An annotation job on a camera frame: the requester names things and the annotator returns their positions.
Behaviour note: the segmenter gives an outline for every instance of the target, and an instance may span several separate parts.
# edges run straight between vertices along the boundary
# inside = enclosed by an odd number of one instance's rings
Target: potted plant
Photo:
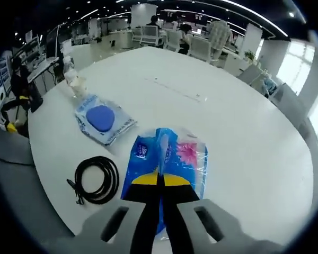
[[[248,60],[249,62],[253,62],[255,60],[255,54],[249,50],[245,52],[245,60]]]

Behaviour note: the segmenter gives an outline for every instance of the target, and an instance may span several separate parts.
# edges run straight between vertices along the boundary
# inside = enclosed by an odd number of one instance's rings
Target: plastic bag
[[[100,132],[87,120],[86,114],[91,108],[104,105],[114,113],[114,123],[112,128],[106,132]],[[130,117],[119,105],[112,101],[98,98],[96,95],[89,95],[83,100],[75,111],[75,116],[80,130],[95,141],[109,146],[119,135],[126,132],[137,122]]]
[[[185,129],[159,128],[137,137],[133,144],[121,193],[123,198],[137,177],[158,170],[185,178],[200,199],[207,175],[207,148]],[[162,202],[159,207],[157,239],[168,239],[165,232]]]

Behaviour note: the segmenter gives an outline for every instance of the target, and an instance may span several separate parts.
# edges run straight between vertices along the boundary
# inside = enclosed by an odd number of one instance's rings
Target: white round table
[[[266,98],[227,72],[171,51],[145,47],[101,60],[80,71],[89,92],[115,101],[138,121],[109,148],[79,130],[72,93],[61,82],[29,114],[30,144],[45,192],[74,233],[101,205],[75,203],[66,179],[78,164],[107,156],[118,166],[120,198],[130,150],[138,133],[182,126],[208,148],[204,198],[238,218],[256,239],[290,241],[310,212],[313,167],[297,130]],[[99,170],[84,175],[96,189]]]

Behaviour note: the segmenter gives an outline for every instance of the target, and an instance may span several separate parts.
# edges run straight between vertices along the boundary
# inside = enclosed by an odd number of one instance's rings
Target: ceiling
[[[248,23],[261,26],[263,37],[275,40],[289,40],[297,38],[307,40],[307,28],[299,19],[291,17],[289,12],[293,12],[291,5],[286,5],[281,0],[236,0],[233,4],[230,0],[124,0],[116,3],[116,0],[47,0],[38,4],[31,1],[31,8],[19,13],[14,21],[14,31],[18,33],[14,41],[19,41],[19,36],[33,30],[38,34],[46,33],[47,30],[54,28],[57,24],[65,23],[70,25],[82,16],[98,9],[95,13],[88,16],[109,17],[110,15],[130,12],[132,5],[140,3],[150,3],[157,5],[157,13],[165,16],[164,10],[177,10],[176,15],[183,20],[192,20],[196,13],[207,15],[209,21],[212,17],[223,19],[230,22],[230,27],[240,33],[245,33],[243,29]],[[270,22],[257,16],[253,12],[262,15]]]

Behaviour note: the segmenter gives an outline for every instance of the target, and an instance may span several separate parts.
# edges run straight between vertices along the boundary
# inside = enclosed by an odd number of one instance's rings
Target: coiled cable
[[[104,180],[101,186],[94,192],[87,192],[82,185],[82,177],[85,170],[90,166],[97,166],[104,173]],[[82,161],[75,170],[74,181],[67,179],[67,182],[74,189],[78,196],[77,204],[83,205],[84,200],[93,204],[105,204],[116,194],[119,187],[119,172],[116,164],[104,156],[96,156]]]

